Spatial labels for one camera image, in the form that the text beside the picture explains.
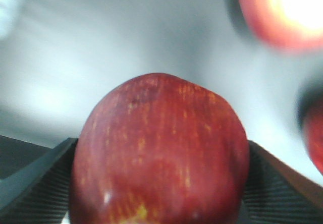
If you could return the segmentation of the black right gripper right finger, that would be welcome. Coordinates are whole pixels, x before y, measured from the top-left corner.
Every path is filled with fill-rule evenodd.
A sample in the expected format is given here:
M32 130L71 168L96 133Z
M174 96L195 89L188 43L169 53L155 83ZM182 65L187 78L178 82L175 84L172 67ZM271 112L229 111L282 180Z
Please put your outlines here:
M322 186L253 141L243 204L251 223L322 223Z

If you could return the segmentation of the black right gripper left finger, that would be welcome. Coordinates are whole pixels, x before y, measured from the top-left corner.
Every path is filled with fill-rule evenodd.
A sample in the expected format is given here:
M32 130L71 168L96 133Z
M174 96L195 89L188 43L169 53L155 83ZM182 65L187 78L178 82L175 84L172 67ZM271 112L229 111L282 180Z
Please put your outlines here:
M76 138L1 181L1 223L62 223L68 213Z

